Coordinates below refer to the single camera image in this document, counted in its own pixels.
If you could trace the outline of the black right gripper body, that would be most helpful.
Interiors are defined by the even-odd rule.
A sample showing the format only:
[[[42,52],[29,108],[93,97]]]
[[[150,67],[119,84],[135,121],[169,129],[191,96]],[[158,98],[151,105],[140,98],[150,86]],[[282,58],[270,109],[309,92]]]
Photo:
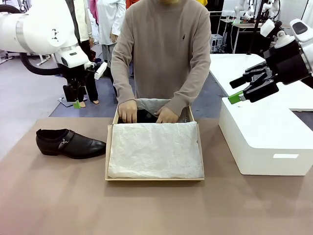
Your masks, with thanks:
[[[271,79],[276,83],[288,85],[299,80],[308,81],[312,77],[297,41],[280,48],[270,47],[263,56],[271,70]]]

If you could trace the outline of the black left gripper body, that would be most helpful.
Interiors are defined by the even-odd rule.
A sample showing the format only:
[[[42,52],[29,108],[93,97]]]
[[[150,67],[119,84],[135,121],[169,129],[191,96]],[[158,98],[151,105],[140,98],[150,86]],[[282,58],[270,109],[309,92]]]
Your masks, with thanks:
[[[77,85],[85,86],[86,85],[86,76],[87,72],[84,69],[76,68],[64,68],[63,77],[67,80],[67,86]]]

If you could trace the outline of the person's right hand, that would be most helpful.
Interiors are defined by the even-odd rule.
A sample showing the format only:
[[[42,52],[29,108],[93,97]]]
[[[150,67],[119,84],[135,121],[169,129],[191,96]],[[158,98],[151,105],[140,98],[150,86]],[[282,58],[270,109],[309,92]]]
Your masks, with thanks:
[[[118,105],[119,118],[124,123],[137,123],[137,104],[135,100],[128,100]]]

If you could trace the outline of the person's left hand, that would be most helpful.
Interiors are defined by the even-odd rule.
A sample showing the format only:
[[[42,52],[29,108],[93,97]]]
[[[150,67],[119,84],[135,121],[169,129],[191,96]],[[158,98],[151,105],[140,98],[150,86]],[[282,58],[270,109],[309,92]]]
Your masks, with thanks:
[[[155,115],[157,116],[157,123],[176,123],[179,119],[178,115],[165,106],[159,109]]]

